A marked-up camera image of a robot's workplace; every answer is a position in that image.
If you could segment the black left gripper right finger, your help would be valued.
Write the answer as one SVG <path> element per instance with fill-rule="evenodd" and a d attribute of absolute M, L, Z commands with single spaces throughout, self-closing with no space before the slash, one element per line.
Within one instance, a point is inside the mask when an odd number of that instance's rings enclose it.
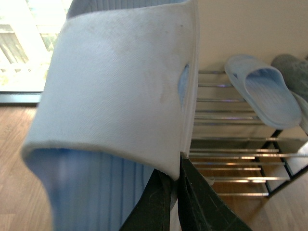
<path fill-rule="evenodd" d="M 180 158 L 178 215 L 183 231 L 250 231 L 215 193 L 185 153 Z"/>

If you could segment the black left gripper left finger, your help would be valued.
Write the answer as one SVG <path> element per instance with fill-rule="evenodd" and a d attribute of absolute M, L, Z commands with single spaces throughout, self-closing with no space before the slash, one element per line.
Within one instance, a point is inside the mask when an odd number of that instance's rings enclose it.
<path fill-rule="evenodd" d="M 155 169 L 140 200 L 120 228 L 121 231 L 170 230 L 173 180 Z"/>

